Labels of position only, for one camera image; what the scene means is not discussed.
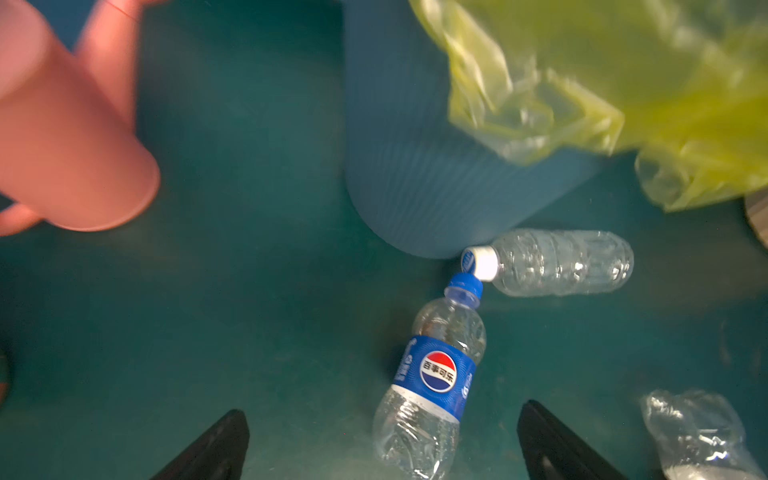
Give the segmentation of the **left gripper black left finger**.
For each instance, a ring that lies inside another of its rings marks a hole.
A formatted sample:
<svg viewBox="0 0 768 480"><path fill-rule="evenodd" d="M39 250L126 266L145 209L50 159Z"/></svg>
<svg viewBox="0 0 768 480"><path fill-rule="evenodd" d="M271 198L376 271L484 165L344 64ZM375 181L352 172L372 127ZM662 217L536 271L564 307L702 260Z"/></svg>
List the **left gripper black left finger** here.
<svg viewBox="0 0 768 480"><path fill-rule="evenodd" d="M152 480L238 480L242 476L249 439L245 413L232 409Z"/></svg>

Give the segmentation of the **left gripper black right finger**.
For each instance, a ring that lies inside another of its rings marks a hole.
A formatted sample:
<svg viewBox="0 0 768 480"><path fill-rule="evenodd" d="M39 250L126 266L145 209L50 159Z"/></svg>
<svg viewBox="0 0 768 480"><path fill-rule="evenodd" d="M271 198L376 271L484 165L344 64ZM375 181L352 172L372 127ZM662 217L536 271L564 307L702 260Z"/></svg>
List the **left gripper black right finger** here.
<svg viewBox="0 0 768 480"><path fill-rule="evenodd" d="M536 400L522 406L517 435L530 479L626 479Z"/></svg>

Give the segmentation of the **blue label pepsi bottle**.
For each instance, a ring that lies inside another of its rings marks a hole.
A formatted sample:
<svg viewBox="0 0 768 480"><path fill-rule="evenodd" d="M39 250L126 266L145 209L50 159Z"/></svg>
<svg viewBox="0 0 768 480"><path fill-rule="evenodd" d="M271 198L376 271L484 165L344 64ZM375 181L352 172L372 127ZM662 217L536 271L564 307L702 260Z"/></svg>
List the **blue label pepsi bottle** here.
<svg viewBox="0 0 768 480"><path fill-rule="evenodd" d="M454 275L418 312L393 382L374 416L377 457L409 479L442 479L453 463L460 423L487 337L477 309L483 283Z"/></svg>

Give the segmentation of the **red cap water bottle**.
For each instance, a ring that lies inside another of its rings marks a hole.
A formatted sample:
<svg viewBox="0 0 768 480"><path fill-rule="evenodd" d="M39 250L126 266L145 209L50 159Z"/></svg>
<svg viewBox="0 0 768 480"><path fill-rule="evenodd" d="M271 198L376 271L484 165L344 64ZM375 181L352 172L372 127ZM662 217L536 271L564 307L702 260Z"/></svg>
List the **red cap water bottle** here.
<svg viewBox="0 0 768 480"><path fill-rule="evenodd" d="M716 393L655 390L640 400L666 479L765 479L746 444L744 425Z"/></svg>

